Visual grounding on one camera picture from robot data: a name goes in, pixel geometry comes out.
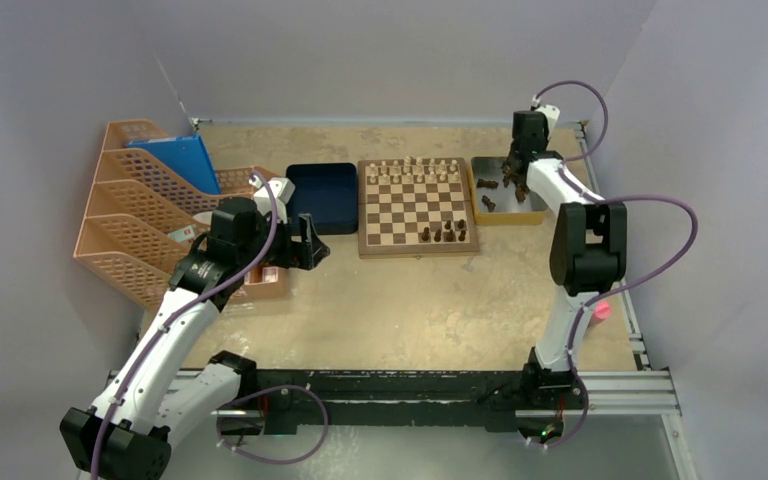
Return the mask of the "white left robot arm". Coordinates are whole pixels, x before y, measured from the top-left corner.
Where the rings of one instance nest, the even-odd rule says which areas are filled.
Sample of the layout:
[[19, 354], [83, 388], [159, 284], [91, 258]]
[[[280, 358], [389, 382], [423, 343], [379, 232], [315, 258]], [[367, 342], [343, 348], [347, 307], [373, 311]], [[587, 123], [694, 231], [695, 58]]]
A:
[[314, 269], [329, 253], [310, 214], [298, 216], [299, 241], [275, 213], [248, 198], [222, 200], [208, 231], [176, 265], [152, 323], [115, 379], [81, 410], [71, 408], [60, 432], [75, 465], [94, 479], [158, 479], [173, 449], [213, 410], [244, 409], [294, 385], [264, 388], [254, 361], [222, 351], [189, 386], [167, 393], [183, 361], [261, 265]]

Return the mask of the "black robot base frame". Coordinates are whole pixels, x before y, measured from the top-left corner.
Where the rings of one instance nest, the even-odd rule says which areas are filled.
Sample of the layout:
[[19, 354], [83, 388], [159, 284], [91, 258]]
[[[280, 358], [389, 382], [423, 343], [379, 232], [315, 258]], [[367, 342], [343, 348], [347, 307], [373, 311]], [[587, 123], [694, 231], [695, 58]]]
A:
[[232, 407], [265, 421], [269, 435], [302, 425], [475, 427], [538, 436], [579, 412], [586, 388], [543, 399], [523, 392], [520, 370], [260, 369], [242, 380]]

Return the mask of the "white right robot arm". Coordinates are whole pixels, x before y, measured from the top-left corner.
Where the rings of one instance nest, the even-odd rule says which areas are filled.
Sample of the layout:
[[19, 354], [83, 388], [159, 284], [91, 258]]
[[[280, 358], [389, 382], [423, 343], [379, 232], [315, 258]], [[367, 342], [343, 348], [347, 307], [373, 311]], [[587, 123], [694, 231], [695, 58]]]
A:
[[547, 108], [514, 112], [502, 168], [506, 180], [539, 197], [556, 217], [549, 255], [556, 295], [521, 377], [523, 397], [536, 407], [580, 388], [575, 367], [593, 307], [626, 271], [625, 205], [606, 202], [579, 181], [549, 150], [551, 131]]

